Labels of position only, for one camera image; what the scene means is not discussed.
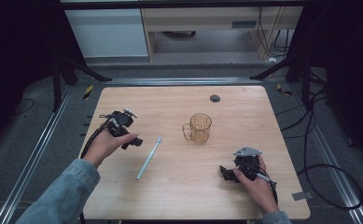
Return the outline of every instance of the wooden tabletop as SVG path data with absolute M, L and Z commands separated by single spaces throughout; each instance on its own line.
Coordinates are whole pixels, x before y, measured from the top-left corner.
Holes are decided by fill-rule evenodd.
M 220 97 L 218 103 L 210 101 L 213 94 Z M 307 202 L 292 198 L 301 191 L 300 182 L 263 87 L 106 88 L 87 139 L 105 121 L 100 115 L 123 108 L 138 116 L 128 131 L 140 133 L 144 142 L 119 148 L 99 167 L 102 178 L 83 210 L 86 219 L 261 218 L 243 186 L 225 181 L 219 171 L 219 165 L 234 167 L 232 153 L 243 146 L 263 152 L 267 172 L 278 183 L 280 209 L 290 218 L 309 217 Z M 213 121 L 203 145 L 186 140 L 181 128 L 196 113 Z M 158 136 L 162 141 L 137 180 Z

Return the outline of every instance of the hand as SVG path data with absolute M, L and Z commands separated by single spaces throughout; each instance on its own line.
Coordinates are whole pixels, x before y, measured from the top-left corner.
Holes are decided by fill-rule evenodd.
M 266 171 L 266 165 L 265 162 L 263 162 L 262 157 L 259 156 L 258 159 L 259 166 Z M 254 181 L 251 181 L 237 168 L 234 168 L 233 172 L 244 185 L 245 189 L 247 190 L 248 194 L 250 194 L 254 202 L 259 206 L 259 210 L 262 215 L 280 210 L 276 201 L 274 200 L 268 182 L 259 177 L 257 177 Z
M 114 137 L 107 128 L 104 128 L 96 138 L 94 138 L 83 159 L 97 168 L 102 164 L 103 160 L 110 156 L 118 147 L 131 142 L 137 136 L 137 133 L 128 133 L 121 137 Z

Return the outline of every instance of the denim sleeve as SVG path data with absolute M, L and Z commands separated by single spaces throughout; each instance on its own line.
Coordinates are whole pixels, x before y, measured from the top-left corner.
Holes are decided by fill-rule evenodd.
M 263 215 L 264 224 L 291 224 L 288 216 L 283 211 L 271 212 Z
M 74 160 L 18 219 L 17 223 L 73 223 L 99 183 L 96 168 Z

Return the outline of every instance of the wrist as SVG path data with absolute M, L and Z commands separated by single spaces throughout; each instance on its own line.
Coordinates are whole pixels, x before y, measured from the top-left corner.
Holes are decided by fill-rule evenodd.
M 99 166 L 102 164 L 103 160 L 97 158 L 97 157 L 94 157 L 94 156 L 91 156 L 91 154 L 87 153 L 85 155 L 85 157 L 83 158 L 83 160 L 91 163 L 94 167 L 99 168 Z
M 269 205 L 269 206 L 260 208 L 260 213 L 262 215 L 272 213 L 272 212 L 278 212 L 278 211 L 280 211 L 280 208 L 277 206 L 277 204 L 273 204 L 273 205 Z

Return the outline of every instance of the gray floor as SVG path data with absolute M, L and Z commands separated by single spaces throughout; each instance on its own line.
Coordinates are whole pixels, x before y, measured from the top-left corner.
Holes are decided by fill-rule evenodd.
M 211 39 L 213 36 L 222 37 L 213 40 Z M 207 48 L 196 48 L 194 43 L 196 39 L 200 41 L 197 46 L 207 43 Z M 212 81 L 210 83 L 212 85 L 227 83 L 230 85 L 262 85 L 269 95 L 275 114 L 293 108 L 276 116 L 281 128 L 302 117 L 303 107 L 300 106 L 297 97 L 300 92 L 300 83 L 285 82 L 286 68 L 263 81 L 251 81 L 248 78 L 264 71 L 272 63 L 257 58 L 245 32 L 234 32 L 230 35 L 198 31 L 192 38 L 172 39 L 163 35 L 158 40 L 157 55 L 152 63 L 120 63 L 112 66 L 91 67 L 104 76 L 114 78 L 116 80 L 114 82 L 99 83 L 85 74 L 77 72 L 78 83 L 76 86 L 63 85 L 63 92 L 70 91 L 68 103 L 50 136 L 10 223 L 14 223 L 26 206 L 35 201 L 64 167 L 77 157 L 85 138 L 84 133 L 88 130 L 86 125 L 90 122 L 88 116 L 93 114 L 102 88 L 122 85 L 152 85 L 154 82 L 148 82 L 149 80 L 156 80 L 156 83 L 161 81 L 162 85 L 202 85 L 202 83 L 196 82 L 196 77 Z M 245 45 L 244 49 L 240 49 L 240 46 L 243 45 Z M 209 48 L 210 46 L 216 46 L 216 49 Z M 277 90 L 277 83 L 282 84 L 283 91 L 292 91 L 293 95 L 281 93 Z M 88 100 L 83 100 L 85 90 L 90 84 L 94 85 L 91 96 Z M 318 92 L 320 89 L 320 86 L 312 84 L 313 92 Z M 25 112 L 9 118 L 8 126 L 0 134 L 0 207 L 18 181 L 24 165 L 29 160 L 52 115 L 51 78 L 45 78 L 30 85 L 25 90 L 24 98 L 27 100 L 21 101 L 15 114 Z M 327 161 L 325 154 L 320 149 L 322 142 L 315 137 L 317 133 L 322 133 L 325 143 L 329 146 L 337 163 L 356 179 L 363 190 L 363 150 L 347 145 L 348 136 L 331 105 L 326 104 L 326 99 L 315 104 L 314 115 L 315 129 L 309 133 L 307 140 L 307 163 L 317 164 Z M 283 132 L 296 171 L 303 168 L 304 141 L 303 137 L 292 137 L 303 135 L 306 125 L 307 119 L 296 127 Z M 331 172 L 327 169 L 316 169 L 309 174 L 312 184 L 319 192 L 335 203 L 344 205 L 344 196 L 336 186 L 334 175 Z M 304 175 L 300 176 L 300 182 L 304 191 L 312 191 Z M 353 212 L 328 204 L 314 192 L 313 195 L 314 197 L 308 200 L 312 212 L 311 217 L 306 220 L 293 220 L 293 223 L 363 223 L 363 220 L 362 222 L 353 220 L 351 216 Z M 88 221 L 88 223 L 106 222 Z

